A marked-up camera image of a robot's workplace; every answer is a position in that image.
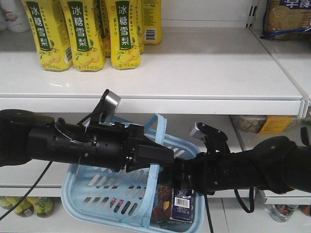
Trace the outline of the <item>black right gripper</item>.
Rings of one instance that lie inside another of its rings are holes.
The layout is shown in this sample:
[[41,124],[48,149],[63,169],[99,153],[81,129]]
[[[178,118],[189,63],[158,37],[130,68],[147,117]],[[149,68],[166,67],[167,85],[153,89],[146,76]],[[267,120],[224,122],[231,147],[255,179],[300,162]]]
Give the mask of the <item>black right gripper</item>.
[[207,175],[207,154],[201,152],[195,158],[175,158],[171,165],[172,186],[189,188],[199,195],[214,195],[217,191]]

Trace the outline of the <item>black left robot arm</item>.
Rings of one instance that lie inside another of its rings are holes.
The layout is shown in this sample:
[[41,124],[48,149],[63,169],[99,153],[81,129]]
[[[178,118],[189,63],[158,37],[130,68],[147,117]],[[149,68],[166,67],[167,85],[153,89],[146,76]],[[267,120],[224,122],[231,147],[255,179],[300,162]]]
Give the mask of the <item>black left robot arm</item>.
[[91,121],[83,126],[20,109],[2,110],[1,166],[33,159],[130,172],[150,165],[169,166],[174,153],[147,138],[140,125]]

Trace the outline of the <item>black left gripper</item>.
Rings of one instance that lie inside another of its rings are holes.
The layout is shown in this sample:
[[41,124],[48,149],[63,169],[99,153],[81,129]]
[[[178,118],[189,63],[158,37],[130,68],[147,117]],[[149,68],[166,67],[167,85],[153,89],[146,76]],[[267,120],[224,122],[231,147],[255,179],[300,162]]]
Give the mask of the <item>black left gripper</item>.
[[146,145],[144,127],[135,124],[89,126],[55,121],[54,160],[61,163],[110,168],[126,173],[167,165],[174,161],[173,150],[157,145]]

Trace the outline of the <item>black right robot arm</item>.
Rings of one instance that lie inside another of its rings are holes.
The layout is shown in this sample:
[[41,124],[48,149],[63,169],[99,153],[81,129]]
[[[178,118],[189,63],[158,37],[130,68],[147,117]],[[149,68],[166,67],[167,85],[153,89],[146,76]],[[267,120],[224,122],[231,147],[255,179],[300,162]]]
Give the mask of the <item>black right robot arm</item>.
[[230,152],[224,132],[207,124],[197,122],[194,134],[207,151],[193,159],[174,160],[174,188],[188,187],[200,195],[251,187],[277,194],[311,191],[311,143],[306,127],[300,129],[302,146],[286,136],[275,136],[237,153]]

